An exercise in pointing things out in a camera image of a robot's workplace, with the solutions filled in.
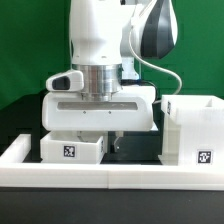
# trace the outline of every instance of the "qr-like marker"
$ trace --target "qr-like marker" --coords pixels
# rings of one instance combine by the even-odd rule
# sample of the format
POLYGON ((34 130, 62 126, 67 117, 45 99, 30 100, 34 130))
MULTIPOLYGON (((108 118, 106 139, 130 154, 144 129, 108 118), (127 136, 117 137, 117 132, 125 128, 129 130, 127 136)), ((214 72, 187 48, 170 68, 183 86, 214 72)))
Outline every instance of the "qr-like marker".
POLYGON ((75 157, 75 146, 64 146, 64 157, 75 157))
POLYGON ((168 102, 168 105, 167 105, 167 113, 170 115, 170 112, 171 112, 171 103, 168 102))
POLYGON ((198 163, 200 163, 200 164, 212 163, 212 152, 211 151, 199 151, 198 152, 198 163))

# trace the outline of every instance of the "white container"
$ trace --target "white container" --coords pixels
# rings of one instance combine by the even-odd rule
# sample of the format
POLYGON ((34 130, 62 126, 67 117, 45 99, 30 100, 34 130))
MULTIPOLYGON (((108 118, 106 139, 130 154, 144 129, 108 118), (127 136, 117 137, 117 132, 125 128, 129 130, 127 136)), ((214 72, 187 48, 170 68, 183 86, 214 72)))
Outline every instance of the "white container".
POLYGON ((163 165, 223 165, 224 101, 214 96, 162 97, 163 165))
POLYGON ((41 140, 42 163, 99 164, 107 135, 99 132, 50 132, 41 140))

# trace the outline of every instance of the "small white box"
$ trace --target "small white box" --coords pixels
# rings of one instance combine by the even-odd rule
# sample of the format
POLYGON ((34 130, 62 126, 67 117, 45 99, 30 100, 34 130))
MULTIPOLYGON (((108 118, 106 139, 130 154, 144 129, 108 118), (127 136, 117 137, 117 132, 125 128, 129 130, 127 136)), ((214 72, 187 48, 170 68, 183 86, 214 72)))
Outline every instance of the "small white box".
POLYGON ((99 164, 106 149, 106 132, 52 131, 41 139, 42 163, 99 164))
POLYGON ((223 165, 224 101, 214 96, 162 97, 164 165, 223 165))

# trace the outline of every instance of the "black table surface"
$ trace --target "black table surface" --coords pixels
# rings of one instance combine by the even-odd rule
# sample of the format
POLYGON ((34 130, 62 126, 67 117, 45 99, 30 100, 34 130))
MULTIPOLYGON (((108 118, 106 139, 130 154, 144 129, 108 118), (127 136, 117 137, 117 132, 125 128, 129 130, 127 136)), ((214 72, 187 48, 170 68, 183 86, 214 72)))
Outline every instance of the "black table surface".
MULTIPOLYGON (((27 95, 0 111, 0 153, 21 133, 32 136, 27 162, 40 162, 44 92, 27 95)), ((154 108, 157 132, 125 133, 118 153, 104 164, 157 164, 162 114, 154 108)), ((110 133, 110 143, 114 133, 110 133)), ((171 190, 0 188, 0 223, 224 223, 224 192, 171 190)))

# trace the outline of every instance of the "green wall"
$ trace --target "green wall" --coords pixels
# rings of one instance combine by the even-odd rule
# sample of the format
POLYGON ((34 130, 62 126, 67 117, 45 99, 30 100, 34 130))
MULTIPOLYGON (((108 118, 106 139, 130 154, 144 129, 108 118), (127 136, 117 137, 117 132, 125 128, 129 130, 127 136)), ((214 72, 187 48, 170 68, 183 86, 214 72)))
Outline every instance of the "green wall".
MULTIPOLYGON (((151 62, 176 71, 182 94, 224 97, 224 1, 173 0, 179 26, 175 49, 151 62)), ((38 93, 50 75, 69 68, 70 0, 10 0, 0 7, 0 109, 26 94, 38 93)), ((160 93, 176 81, 143 67, 142 77, 160 93)))

